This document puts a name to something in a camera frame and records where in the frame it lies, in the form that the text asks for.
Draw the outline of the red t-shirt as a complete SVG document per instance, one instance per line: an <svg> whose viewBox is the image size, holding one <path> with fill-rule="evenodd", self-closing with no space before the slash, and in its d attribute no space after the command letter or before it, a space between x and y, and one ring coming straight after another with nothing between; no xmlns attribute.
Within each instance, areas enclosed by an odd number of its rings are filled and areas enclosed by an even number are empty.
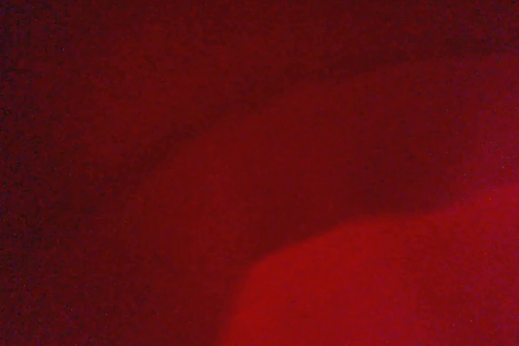
<svg viewBox="0 0 519 346"><path fill-rule="evenodd" d="M519 0L0 0L0 346L519 346Z"/></svg>

